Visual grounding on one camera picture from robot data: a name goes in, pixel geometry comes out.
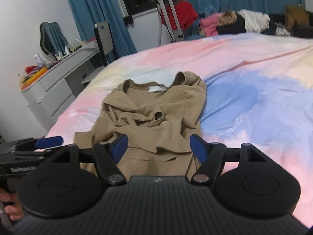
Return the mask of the person left hand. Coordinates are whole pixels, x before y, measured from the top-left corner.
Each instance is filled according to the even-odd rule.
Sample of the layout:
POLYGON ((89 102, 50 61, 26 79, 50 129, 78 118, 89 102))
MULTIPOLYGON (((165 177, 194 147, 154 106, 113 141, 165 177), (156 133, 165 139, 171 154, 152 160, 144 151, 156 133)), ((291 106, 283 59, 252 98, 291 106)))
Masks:
POLYGON ((16 193, 9 193, 4 189, 0 189, 0 199, 4 203, 12 203, 4 208, 5 213, 9 216, 10 220, 18 221, 24 218, 25 214, 21 208, 16 193))

